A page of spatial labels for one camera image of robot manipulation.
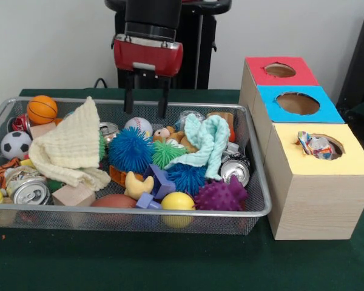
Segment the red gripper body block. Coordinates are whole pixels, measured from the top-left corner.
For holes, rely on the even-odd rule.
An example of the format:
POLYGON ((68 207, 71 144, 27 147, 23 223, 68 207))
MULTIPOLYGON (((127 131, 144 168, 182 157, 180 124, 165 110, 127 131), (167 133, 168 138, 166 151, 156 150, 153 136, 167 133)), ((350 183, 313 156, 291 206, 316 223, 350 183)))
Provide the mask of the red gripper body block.
POLYGON ((141 69, 158 76, 175 76, 180 71, 184 48, 180 42, 116 35, 113 51, 115 65, 121 70, 141 69))

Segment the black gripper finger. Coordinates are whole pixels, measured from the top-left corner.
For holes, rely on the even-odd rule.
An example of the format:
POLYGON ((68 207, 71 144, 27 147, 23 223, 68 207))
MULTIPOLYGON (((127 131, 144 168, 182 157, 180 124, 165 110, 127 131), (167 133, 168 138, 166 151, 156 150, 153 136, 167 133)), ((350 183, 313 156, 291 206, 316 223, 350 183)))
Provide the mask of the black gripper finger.
POLYGON ((165 118, 170 90, 170 77, 159 77, 159 85, 162 89, 162 94, 158 102, 158 116, 160 118, 165 118))
POLYGON ((135 85, 135 74, 134 72, 127 72, 126 76, 126 88, 124 97, 124 112, 131 114, 133 110, 133 88, 135 85))

